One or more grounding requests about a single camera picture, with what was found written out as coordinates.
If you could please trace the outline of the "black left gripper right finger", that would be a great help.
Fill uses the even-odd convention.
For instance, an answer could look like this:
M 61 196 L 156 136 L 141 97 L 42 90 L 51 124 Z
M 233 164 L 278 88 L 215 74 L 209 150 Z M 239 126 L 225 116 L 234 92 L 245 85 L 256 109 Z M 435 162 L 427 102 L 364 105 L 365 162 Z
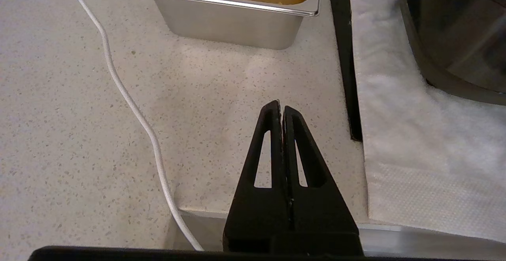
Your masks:
M 289 229 L 283 253 L 363 255 L 349 212 L 302 114 L 286 106 L 283 154 L 289 192 Z

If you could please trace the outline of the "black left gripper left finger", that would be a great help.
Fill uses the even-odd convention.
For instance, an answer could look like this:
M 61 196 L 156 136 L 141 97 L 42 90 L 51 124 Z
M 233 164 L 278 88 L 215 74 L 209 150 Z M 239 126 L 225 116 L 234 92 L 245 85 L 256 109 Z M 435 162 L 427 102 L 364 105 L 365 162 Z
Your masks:
M 255 186 L 264 135 L 270 133 L 271 187 Z M 287 174 L 278 100 L 259 113 L 223 230 L 227 252 L 269 253 L 272 240 L 290 228 Z

